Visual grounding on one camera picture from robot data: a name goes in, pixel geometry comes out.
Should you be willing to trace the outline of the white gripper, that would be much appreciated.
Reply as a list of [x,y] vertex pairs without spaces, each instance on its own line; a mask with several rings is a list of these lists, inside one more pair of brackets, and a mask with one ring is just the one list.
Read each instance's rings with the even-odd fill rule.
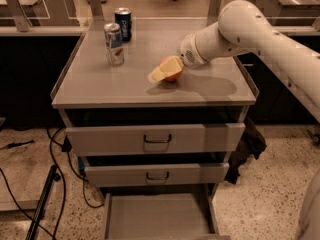
[[180,57],[164,57],[161,63],[151,71],[148,75],[148,80],[151,83],[163,80],[168,82],[176,81],[182,75],[183,64],[188,68],[198,68],[208,63],[197,48],[196,34],[187,35],[178,46],[177,53]]

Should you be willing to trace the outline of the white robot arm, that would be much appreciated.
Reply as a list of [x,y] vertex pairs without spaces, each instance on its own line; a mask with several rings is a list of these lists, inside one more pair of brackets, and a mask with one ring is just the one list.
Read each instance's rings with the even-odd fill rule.
[[169,56],[149,74],[159,82],[209,61],[252,52],[283,82],[320,121],[320,58],[310,48],[281,34],[252,3],[236,0],[226,5],[215,23],[186,36],[177,54]]

